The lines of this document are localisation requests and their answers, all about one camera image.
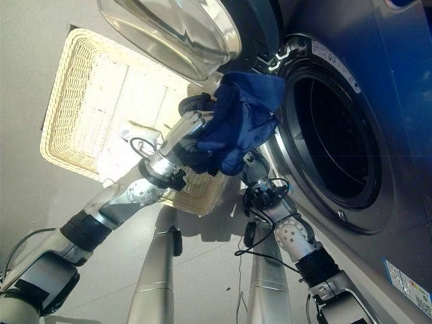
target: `wire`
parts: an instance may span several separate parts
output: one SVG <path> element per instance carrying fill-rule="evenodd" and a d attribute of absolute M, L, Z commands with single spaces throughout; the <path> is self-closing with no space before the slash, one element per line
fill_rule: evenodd
<path fill-rule="evenodd" d="M 9 266 L 12 258 L 14 257 L 14 254 L 16 253 L 16 251 L 21 247 L 21 245 L 23 245 L 23 243 L 25 241 L 27 241 L 29 238 L 31 238 L 33 235 L 39 234 L 39 233 L 43 233 L 43 232 L 52 232 L 55 231 L 54 227 L 50 227 L 50 228 L 43 228 L 43 229 L 38 229 L 30 234 L 27 234 L 26 236 L 24 236 L 12 249 L 12 251 L 9 253 L 9 255 L 7 256 L 7 260 L 6 260 L 6 264 L 3 268 L 3 275 L 1 277 L 2 282 L 5 282 L 6 279 L 6 272 L 7 272 L 7 267 Z"/>
<path fill-rule="evenodd" d="M 238 240 L 237 248 L 240 249 L 240 242 L 242 241 L 242 237 Z M 244 301 L 243 291 L 242 291 L 242 256 L 240 255 L 240 262 L 238 263 L 238 298 L 237 298 L 237 308 L 236 308 L 236 323 L 238 324 L 238 311 L 240 310 L 240 302 L 243 302 L 244 308 L 246 309 L 246 313 L 248 312 L 248 307 L 246 306 L 246 302 Z"/>
<path fill-rule="evenodd" d="M 272 179 L 269 179 L 269 181 L 275 181 L 275 180 L 279 180 L 279 181 L 285 182 L 286 186 L 288 188 L 290 187 L 290 182 L 287 179 L 283 179 L 283 178 L 272 178 Z"/>
<path fill-rule="evenodd" d="M 248 205 L 244 205 L 245 209 L 248 212 L 251 212 L 257 216 L 259 216 L 260 218 L 262 218 L 261 215 L 259 215 L 258 213 L 255 213 L 254 211 L 252 211 L 251 209 L 249 209 Z M 253 244 L 250 248 L 247 248 L 246 250 L 237 250 L 235 251 L 234 255 L 236 257 L 240 257 L 243 254 L 247 253 L 247 254 L 252 254 L 252 255 L 257 255 L 258 257 L 263 257 L 263 258 L 267 258 L 267 259 L 271 259 L 274 261 L 277 261 L 279 263 L 281 263 L 284 267 L 287 267 L 289 270 L 294 271 L 295 273 L 299 273 L 297 269 L 287 265 L 286 263 L 284 263 L 282 260 L 279 260 L 278 258 L 275 258 L 274 256 L 271 255 L 267 255 L 267 254 L 263 254 L 263 253 L 257 253 L 257 252 L 253 252 L 251 251 L 255 246 L 257 246 L 258 244 L 262 243 L 265 239 L 267 239 L 271 234 L 273 234 L 276 224 L 271 220 L 270 216 L 268 216 L 266 213 L 264 213 L 263 211 L 260 211 L 269 221 L 269 223 L 271 224 L 271 229 L 269 231 L 269 233 L 267 233 L 263 238 L 261 238 L 257 243 Z"/>
<path fill-rule="evenodd" d="M 312 324 L 311 314 L 309 313 L 310 305 L 311 305 L 311 295 L 308 294 L 308 297 L 306 298 L 306 319 L 308 320 L 308 324 Z"/>
<path fill-rule="evenodd" d="M 141 156 L 143 159 L 145 159 L 146 161 L 150 161 L 149 158 L 148 158 L 146 155 L 142 154 L 142 152 L 134 146 L 134 141 L 135 141 L 135 140 L 140 140 L 141 142 L 147 143 L 148 145 L 151 146 L 151 148 L 152 148 L 153 151 L 155 151 L 155 152 L 157 151 L 157 147 L 156 147 L 154 144 L 152 144 L 151 142 L 149 142 L 148 140 L 145 140 L 145 139 L 143 139 L 143 138 L 141 138 L 141 137 L 133 137 L 133 138 L 131 138 L 131 139 L 129 140 L 129 144 L 130 144 L 130 147 L 132 147 L 132 150 L 134 150 L 134 152 L 135 152 L 136 154 L 140 155 L 140 156 Z"/>

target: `metal cylinder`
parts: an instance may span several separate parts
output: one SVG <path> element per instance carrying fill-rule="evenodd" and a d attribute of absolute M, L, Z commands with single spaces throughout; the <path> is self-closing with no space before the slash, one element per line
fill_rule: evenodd
<path fill-rule="evenodd" d="M 155 235 L 136 285 L 128 324 L 174 322 L 173 230 L 176 222 L 175 210 L 161 210 Z"/>
<path fill-rule="evenodd" d="M 261 240 L 271 227 L 259 223 L 255 229 L 254 243 Z M 254 247 L 254 251 L 281 260 L 279 246 L 271 234 Z M 291 324 L 290 298 L 284 266 L 277 261 L 254 255 L 248 324 Z"/>
<path fill-rule="evenodd" d="M 0 323 L 7 324 L 38 324 L 38 311 L 22 299 L 12 294 L 0 296 Z"/>

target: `washing machine drum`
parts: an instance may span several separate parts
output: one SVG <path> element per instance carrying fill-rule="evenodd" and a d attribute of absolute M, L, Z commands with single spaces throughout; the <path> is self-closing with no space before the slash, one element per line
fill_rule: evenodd
<path fill-rule="evenodd" d="M 278 147 L 316 207 L 359 234 L 385 228 L 393 205 L 383 136 L 349 69 L 307 36 L 288 39 Z"/>

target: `washing machine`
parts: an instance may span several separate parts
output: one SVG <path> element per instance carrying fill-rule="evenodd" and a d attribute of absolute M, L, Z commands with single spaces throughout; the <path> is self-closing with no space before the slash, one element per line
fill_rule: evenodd
<path fill-rule="evenodd" d="M 185 28 L 187 1 L 112 2 L 157 22 L 108 19 L 189 79 L 216 69 L 284 78 L 268 141 L 278 173 L 320 224 L 432 317 L 432 1 L 195 1 L 223 26 L 224 46 L 204 16 L 187 16 Z"/>

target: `black cable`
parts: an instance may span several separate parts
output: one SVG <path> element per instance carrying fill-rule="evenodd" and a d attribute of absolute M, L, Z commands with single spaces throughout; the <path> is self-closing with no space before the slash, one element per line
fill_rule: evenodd
<path fill-rule="evenodd" d="M 246 196 L 246 193 L 244 193 L 244 195 L 243 195 L 243 205 L 244 205 L 245 210 L 248 211 L 248 212 L 253 213 L 254 215 L 256 215 L 256 216 L 258 216 L 260 218 L 263 218 L 261 215 L 259 215 L 258 213 L 255 213 L 253 210 L 251 210 L 249 208 L 249 205 L 248 205 L 247 201 L 245 201 L 245 196 Z M 279 260 L 278 258 L 275 258 L 274 256 L 251 251 L 255 246 L 257 246 L 258 244 L 260 244 L 261 242 L 263 242 L 265 239 L 267 239 L 271 234 L 273 234 L 273 232 L 274 232 L 274 230 L 276 228 L 276 224 L 273 222 L 273 220 L 270 218 L 270 216 L 268 216 L 266 213 L 264 213 L 264 211 L 260 211 L 260 213 L 262 213 L 268 219 L 268 222 L 271 223 L 270 224 L 271 225 L 271 230 L 262 239 L 260 239 L 257 243 L 253 244 L 250 248 L 247 248 L 246 250 L 237 250 L 234 253 L 234 255 L 236 257 L 242 256 L 245 253 L 252 254 L 252 255 L 257 255 L 258 257 L 263 257 L 263 258 L 267 258 L 267 259 L 271 259 L 271 260 L 277 261 L 277 262 L 281 263 L 283 266 L 287 267 L 289 270 L 292 270 L 292 271 L 294 271 L 296 273 L 299 273 L 297 269 L 295 269 L 295 268 L 287 265 L 282 260 Z"/>
<path fill-rule="evenodd" d="M 310 305 L 311 305 L 311 295 L 308 294 L 308 297 L 306 298 L 306 319 L 308 320 L 308 324 L 312 324 L 311 314 L 309 313 Z"/>
<path fill-rule="evenodd" d="M 130 144 L 130 147 L 132 147 L 132 150 L 134 150 L 134 152 L 135 152 L 136 154 L 140 155 L 143 159 L 146 159 L 147 161 L 150 161 L 149 158 L 148 158 L 147 156 L 145 156 L 144 154 L 142 154 L 142 152 L 141 152 L 140 150 L 138 150 L 138 149 L 134 146 L 134 141 L 135 141 L 135 140 L 140 140 L 140 141 L 142 141 L 142 142 L 147 143 L 148 145 L 151 146 L 151 148 L 152 148 L 155 152 L 157 151 L 157 147 L 156 147 L 154 144 L 150 143 L 148 140 L 145 140 L 145 139 L 143 139 L 143 138 L 141 138 L 141 137 L 133 137 L 133 138 L 131 138 L 131 139 L 129 140 L 129 144 Z"/>
<path fill-rule="evenodd" d="M 279 181 L 285 182 L 286 186 L 287 186 L 286 193 L 288 193 L 290 191 L 291 183 L 287 179 L 283 179 L 283 178 L 272 178 L 272 179 L 269 179 L 269 181 L 272 181 L 272 182 L 275 181 L 275 180 L 279 180 Z"/>
<path fill-rule="evenodd" d="M 23 243 L 25 241 L 27 241 L 29 238 L 31 238 L 33 235 L 39 234 L 39 233 L 43 233 L 43 232 L 52 232 L 55 231 L 55 228 L 50 227 L 50 228 L 43 228 L 43 229 L 38 229 L 30 234 L 27 234 L 26 236 L 24 236 L 12 249 L 12 251 L 9 253 L 9 255 L 7 256 L 6 259 L 6 263 L 5 263 L 5 267 L 3 268 L 3 274 L 1 276 L 1 280 L 2 283 L 5 282 L 6 279 L 6 273 L 7 273 L 7 267 L 9 266 L 12 258 L 14 257 L 14 254 L 16 253 L 17 249 L 20 248 L 21 245 L 23 245 Z"/>

